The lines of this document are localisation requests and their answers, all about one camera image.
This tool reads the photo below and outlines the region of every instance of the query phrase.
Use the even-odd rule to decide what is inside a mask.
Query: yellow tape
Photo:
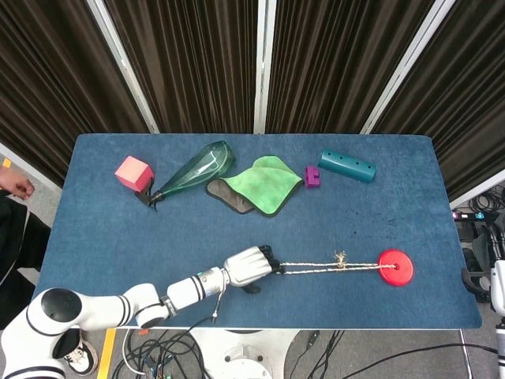
[[[114,349],[114,339],[116,337],[116,329],[107,329],[105,340],[103,341],[102,358],[100,359],[100,367],[98,368],[97,379],[107,379],[109,373],[110,360],[112,359],[112,351]]]

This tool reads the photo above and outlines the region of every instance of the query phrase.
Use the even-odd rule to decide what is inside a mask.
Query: red round weight
[[[380,254],[378,265],[395,265],[395,268],[379,268],[382,279],[391,286],[405,286],[413,278],[413,265],[407,254],[389,249]]]

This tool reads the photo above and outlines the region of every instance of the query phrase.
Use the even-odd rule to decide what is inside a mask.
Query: blue table mat
[[[303,177],[329,148],[377,166],[370,184],[321,170],[321,187],[300,187],[281,212],[239,215],[204,186],[143,205],[114,172],[128,155],[155,172],[154,190],[206,144],[225,140],[235,175],[265,155]],[[271,275],[248,295],[231,287],[215,326],[223,328],[478,328],[443,179],[428,137],[398,135],[88,134],[77,140],[36,294],[65,287],[118,295],[139,283],[166,287],[250,246],[271,245],[280,261],[375,263],[387,249],[406,252],[414,278],[386,284],[378,272]],[[188,327],[210,315],[216,297],[165,325]]]

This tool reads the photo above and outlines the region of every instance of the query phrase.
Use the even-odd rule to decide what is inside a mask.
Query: green bottle
[[[156,203],[167,196],[223,176],[234,162],[235,156],[225,141],[208,144],[152,195],[151,182],[144,192],[137,193],[137,197],[156,208]]]

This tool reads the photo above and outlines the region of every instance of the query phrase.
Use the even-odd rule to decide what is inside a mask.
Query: curtain
[[[432,137],[451,200],[505,169],[505,2],[456,2],[373,133]]]
[[[278,0],[267,133],[359,133],[431,0]]]
[[[251,133],[257,0],[106,0],[163,132]]]
[[[0,143],[62,184],[81,133],[148,132],[85,2],[0,2]]]

